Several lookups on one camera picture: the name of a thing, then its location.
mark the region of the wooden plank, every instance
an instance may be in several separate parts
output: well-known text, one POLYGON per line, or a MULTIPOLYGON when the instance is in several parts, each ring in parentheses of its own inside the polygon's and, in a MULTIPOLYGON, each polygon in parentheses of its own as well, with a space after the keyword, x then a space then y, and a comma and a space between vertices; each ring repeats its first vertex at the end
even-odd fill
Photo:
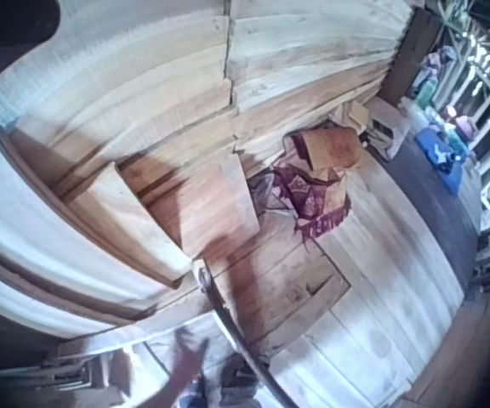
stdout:
MULTIPOLYGON (((140 90, 145 90, 147 84, 153 86, 186 75, 190 71, 187 62, 200 66, 216 63, 219 50, 225 50, 226 27, 225 17, 155 25, 148 35, 133 38, 135 41, 94 59, 67 78, 39 104, 31 106, 16 127, 38 143, 51 146, 58 142, 58 136, 72 130, 73 122, 77 126, 110 106, 112 100, 128 98, 138 84, 143 82, 140 90)), ((27 157, 28 151, 20 153, 27 157)))
POLYGON ((257 342, 262 354, 272 356, 284 350, 291 342, 310 330, 337 304, 348 289, 349 284, 340 275, 331 277, 279 327, 257 342))
POLYGON ((96 246, 53 211, 0 151, 0 254, 55 285, 143 310, 165 286, 96 246))
POLYGON ((282 351, 281 356, 287 359, 291 370, 329 406, 374 407, 324 355, 303 337, 282 351))
POLYGON ((354 287, 332 307, 331 312, 350 333, 367 354, 375 360, 374 366, 385 373, 395 387, 412 377, 412 367, 409 365, 400 349, 390 338, 386 328, 382 326, 374 313, 362 300, 354 287))
POLYGON ((332 405, 307 381, 309 375, 301 376, 293 370, 292 364, 293 359, 283 352, 271 362, 270 370, 294 402, 302 407, 331 408, 332 405))
POLYGON ((209 265, 259 232, 237 155, 207 165, 148 210, 186 255, 209 265))
POLYGON ((407 298, 416 303, 414 309, 417 317, 422 316, 425 327, 430 328, 435 349, 450 327, 458 305, 454 304, 453 308, 453 300, 443 297, 432 277, 433 271, 428 259, 424 261, 419 253, 423 248, 416 249, 420 243, 407 234, 405 226, 401 226, 400 214, 390 216, 393 215, 390 211, 393 211, 396 203, 392 202, 391 208, 383 207, 372 194, 365 193, 367 187, 364 187, 355 191, 355 196, 361 196, 360 201, 354 201, 356 215, 367 226, 372 239, 385 252, 387 262, 400 272, 402 284, 408 288, 407 298))
POLYGON ((177 188, 186 180, 197 175, 204 167, 216 165, 216 163, 223 161, 227 156, 234 152, 235 144, 234 141, 217 144, 211 151, 207 152, 205 156, 197 157, 185 165, 173 170, 136 194, 143 204, 149 206, 154 201, 159 200, 166 195, 170 190, 177 188))
POLYGON ((168 173, 199 156, 207 155, 214 146, 224 142, 230 144, 235 114, 236 110, 232 107, 216 112, 123 163, 122 176, 130 189, 140 194, 168 173))
POLYGON ((356 260, 346 251, 345 247, 347 243, 341 234, 341 230, 346 223, 347 219, 345 223, 339 226, 339 229, 321 236, 316 241, 336 264, 341 274, 349 281, 351 287, 360 294, 361 299, 375 316, 375 319, 385 328, 385 333, 397 345, 413 369, 411 376, 413 380, 423 370, 425 362, 416 349, 416 345, 412 342, 406 330, 401 326, 400 321, 392 314, 390 303, 385 303, 385 299, 382 298, 384 288, 376 288, 364 276, 356 260))
POLYGON ((262 17, 279 14, 335 14, 349 15, 359 14, 368 18, 381 17, 392 18, 405 22, 411 9, 404 2, 368 1, 358 0, 346 2, 345 0, 312 0, 301 2, 300 0, 234 0, 231 5, 231 17, 233 19, 246 19, 250 17, 262 17))
POLYGON ((413 244, 418 260, 429 265, 425 272, 446 299, 453 316, 462 303, 464 294, 436 238, 392 177, 370 155, 364 155, 363 159, 359 169, 362 180, 396 223, 400 233, 410 238, 408 243, 413 244), (387 190, 393 192, 390 197, 386 194, 387 190), (398 208, 398 213, 391 210, 392 208, 398 208))
POLYGON ((27 113, 52 89, 120 47, 167 30, 174 22, 221 16, 222 0, 64 0, 60 25, 42 46, 0 75, 0 125, 27 113), (105 21, 103 26, 96 21, 105 21))
POLYGON ((396 392, 395 384, 379 369, 377 361, 330 313, 325 314, 304 335, 373 405, 380 405, 396 392))
MULTIPOLYGON (((80 155, 86 160, 80 161, 57 181, 53 186, 54 192, 58 196, 65 196, 107 162, 125 160, 171 133, 227 106, 230 103, 231 82, 225 79, 214 81, 215 77, 212 69, 200 71, 197 73, 197 86, 180 78, 173 84, 167 83, 158 87, 153 93, 145 92, 142 97, 134 98, 129 104, 116 107, 117 110, 129 109, 128 114, 123 115, 127 117, 126 121, 132 121, 134 124, 121 123, 121 131, 118 131, 108 144, 87 142, 82 148, 67 138, 67 145, 72 150, 71 156, 76 157, 76 153, 80 151, 80 155), (164 99, 166 109, 156 115, 150 103, 159 99, 164 99), (93 156, 85 156, 100 147, 102 148, 93 156)), ((99 121, 99 124, 103 127, 109 126, 109 122, 99 121)))
MULTIPOLYGON (((76 304, 64 298, 60 298, 51 292, 44 291, 43 289, 33 285, 31 282, 24 279, 15 271, 9 270, 1 264, 0 283, 0 287, 2 288, 2 290, 9 293, 9 296, 18 293, 18 295, 16 296, 20 300, 24 298, 30 298, 34 301, 30 303, 34 303, 39 306, 39 309, 30 309, 29 313, 20 320, 44 320, 47 319, 47 317, 50 316, 50 314, 54 312, 55 309, 57 309, 59 311, 57 313, 55 312, 57 315, 70 314, 78 316, 80 318, 84 318, 85 320, 91 320, 92 323, 90 324, 90 326, 94 326, 96 328, 96 331, 98 331, 99 327, 103 325, 120 326, 129 323, 129 320, 121 319, 110 314, 97 312, 95 310, 83 307, 80 304, 76 304)), ((14 301, 15 299, 13 299, 12 297, 7 297, 1 299, 1 305, 2 307, 5 307, 5 303, 14 303, 14 301)), ((13 313, 15 315, 18 315, 20 311, 27 311, 27 309, 15 310, 13 313)), ((84 334, 84 330, 84 327, 77 327, 77 336, 79 335, 78 333, 84 334)))
POLYGON ((23 326, 60 338, 72 338, 112 328, 39 302, 0 281, 0 315, 23 326))
POLYGON ((269 54, 285 48, 322 45, 346 37, 397 40, 405 23, 371 20, 359 14, 275 15, 236 20, 229 56, 232 60, 269 54))
POLYGON ((376 79, 388 63, 388 60, 380 61, 338 72, 256 105, 236 118, 236 136, 251 139, 273 132, 329 100, 376 79))
POLYGON ((240 86, 247 81, 293 67, 312 67, 317 64, 338 64, 341 60, 370 54, 395 51, 397 40, 383 38, 346 37, 324 44, 277 49, 268 54, 238 57, 229 55, 226 75, 240 86))
POLYGON ((132 347, 135 344, 152 341, 153 338, 174 337, 174 332, 194 324, 211 321, 211 312, 204 314, 190 311, 188 308, 172 309, 172 313, 161 310, 154 315, 135 323, 111 330, 99 332, 89 337, 73 339, 62 343, 58 348, 50 350, 50 357, 55 359, 70 359, 88 355, 96 355, 132 347))
MULTIPOLYGON (((271 248, 285 247, 284 241, 271 241, 274 241, 271 248)), ((347 289, 346 282, 334 276, 332 264, 315 247, 308 251, 297 246, 286 256, 281 253, 272 258, 270 252, 264 246, 259 247, 215 278, 245 339, 266 355, 278 353, 305 332, 347 289)), ((199 311, 205 307, 205 297, 195 290, 163 311, 172 315, 171 310, 176 306, 199 311)), ((216 344, 208 350, 206 367, 232 354, 230 344, 220 336, 214 320, 198 320, 187 329, 194 337, 207 337, 216 344)), ((171 362, 172 341, 173 335, 149 341, 164 365, 171 362)))
POLYGON ((142 206, 109 164, 69 208, 100 235, 150 270, 162 283, 179 279, 191 267, 188 258, 142 206))
POLYGON ((314 126, 318 122, 323 121, 329 111, 336 108, 346 100, 351 100, 357 95, 367 92, 369 89, 377 89, 383 81, 383 77, 379 77, 365 85, 344 93, 338 98, 328 101, 326 104, 311 110, 298 118, 282 124, 273 132, 263 135, 256 135, 253 138, 241 138, 237 141, 236 152, 239 153, 242 161, 243 170, 247 178, 253 177, 256 173, 269 167, 279 156, 284 153, 282 148, 282 137, 299 128, 307 128, 314 126))
POLYGON ((268 99, 299 88, 310 82, 318 81, 341 71, 346 71, 365 64, 390 59, 394 51, 375 54, 342 57, 338 61, 298 65, 279 68, 277 71, 250 79, 234 87, 236 105, 240 112, 252 108, 268 99))
POLYGON ((452 367, 461 359, 484 312, 484 304, 463 306, 459 309, 440 348, 406 394, 407 398, 419 402, 436 402, 436 397, 441 396, 444 382, 447 381, 452 367))

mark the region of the finger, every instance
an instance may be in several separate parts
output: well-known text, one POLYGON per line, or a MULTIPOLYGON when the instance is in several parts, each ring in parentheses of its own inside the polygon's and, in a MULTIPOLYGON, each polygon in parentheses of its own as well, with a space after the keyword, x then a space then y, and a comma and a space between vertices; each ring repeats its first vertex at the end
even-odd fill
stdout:
POLYGON ((208 351, 208 347, 209 347, 209 339, 208 338, 204 338, 203 341, 202 341, 202 343, 200 344, 200 347, 197 350, 197 355, 202 360, 203 360, 203 358, 205 357, 205 354, 208 351))

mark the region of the wooden wall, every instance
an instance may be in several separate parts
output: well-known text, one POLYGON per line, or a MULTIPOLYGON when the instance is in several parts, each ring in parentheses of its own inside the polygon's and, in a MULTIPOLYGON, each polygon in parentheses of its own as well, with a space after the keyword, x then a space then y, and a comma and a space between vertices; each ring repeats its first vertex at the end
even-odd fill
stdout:
POLYGON ((124 173, 142 174, 135 193, 221 149, 252 175, 283 134, 377 91, 411 15, 403 0, 60 5, 55 35, 0 74, 0 125, 64 198, 107 162, 125 170, 149 152, 156 169, 124 173), (235 129, 211 138, 230 104, 235 129))

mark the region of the blue cloth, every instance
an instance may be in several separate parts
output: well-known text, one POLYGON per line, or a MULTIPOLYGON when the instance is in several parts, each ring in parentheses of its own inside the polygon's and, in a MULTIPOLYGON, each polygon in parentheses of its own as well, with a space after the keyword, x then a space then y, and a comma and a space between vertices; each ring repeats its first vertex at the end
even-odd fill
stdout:
POLYGON ((438 137, 436 130, 429 127, 426 127, 417 133, 417 135, 415 135, 415 141, 417 142, 417 145, 419 145, 419 148, 424 152, 426 158, 429 160, 432 167, 434 167, 449 192, 453 196, 456 196, 459 193, 460 182, 463 178, 462 164, 460 162, 455 162, 453 164, 453 169, 449 174, 440 172, 436 169, 436 153, 434 152, 434 146, 438 145, 438 149, 441 152, 451 153, 453 150, 438 137))

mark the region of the stacked lumber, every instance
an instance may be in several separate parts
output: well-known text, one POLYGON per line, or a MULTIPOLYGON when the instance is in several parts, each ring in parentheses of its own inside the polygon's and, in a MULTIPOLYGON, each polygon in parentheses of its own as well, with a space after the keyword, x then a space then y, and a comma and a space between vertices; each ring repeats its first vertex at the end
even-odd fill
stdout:
MULTIPOLYGON (((176 327, 214 328, 187 274, 202 257, 229 298, 231 270, 245 289, 258 278, 266 299, 272 281, 284 283, 273 288, 283 300, 265 305, 271 320, 248 327, 249 341, 280 349, 284 321, 303 332, 346 285, 317 250, 297 248, 290 227, 280 235, 292 251, 270 275, 237 262, 280 251, 253 240, 246 177, 282 153, 285 133, 376 94, 411 9, 403 0, 60 7, 55 35, 0 75, 0 314, 61 338, 103 332, 67 356, 149 339, 166 356, 176 327), (319 268, 303 278, 310 264, 319 268)), ((253 320, 249 294, 235 298, 253 320)))
POLYGON ((281 153, 285 133, 373 96, 410 15, 403 1, 232 1, 227 75, 247 176, 281 153))

